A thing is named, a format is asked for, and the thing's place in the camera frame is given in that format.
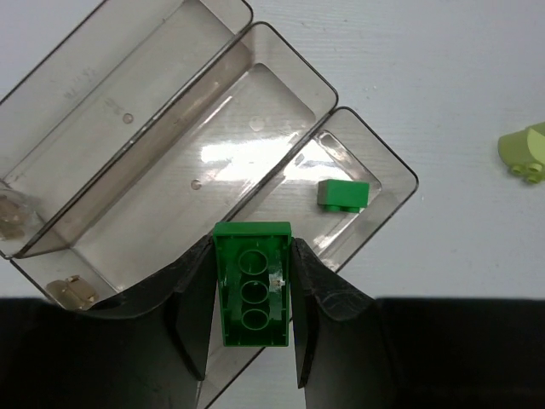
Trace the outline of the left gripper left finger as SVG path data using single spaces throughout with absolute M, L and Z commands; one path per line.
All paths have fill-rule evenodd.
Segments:
M 213 243 L 86 311 L 1 301 L 4 408 L 194 408 L 213 310 Z

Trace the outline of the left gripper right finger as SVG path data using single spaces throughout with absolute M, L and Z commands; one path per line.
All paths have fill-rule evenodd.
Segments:
M 544 303 L 375 299 L 291 244 L 297 382 L 309 408 L 541 408 Z

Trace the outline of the upturned green 2x4 lego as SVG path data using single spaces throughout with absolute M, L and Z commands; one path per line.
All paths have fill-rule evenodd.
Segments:
M 218 222 L 212 239 L 224 345 L 288 346 L 290 223 Z

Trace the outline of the small green lego brick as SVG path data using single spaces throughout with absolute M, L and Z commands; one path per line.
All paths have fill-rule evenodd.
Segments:
M 369 203 L 370 184 L 327 179 L 318 183 L 317 204 L 331 212 L 359 213 Z

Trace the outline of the clear compartment organizer tray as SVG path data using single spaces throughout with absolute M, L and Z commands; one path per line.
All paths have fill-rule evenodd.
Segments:
M 411 168 L 244 1 L 105 1 L 1 102 L 1 254 L 69 311 L 170 265 L 218 222 L 289 222 L 338 274 L 415 192 Z M 370 184 L 359 213 L 317 204 Z M 207 408 L 265 347 L 222 338 Z

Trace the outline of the light yellow-green curved lego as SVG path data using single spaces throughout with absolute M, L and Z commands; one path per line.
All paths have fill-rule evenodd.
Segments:
M 544 122 L 501 136 L 497 150 L 512 175 L 529 184 L 544 182 Z

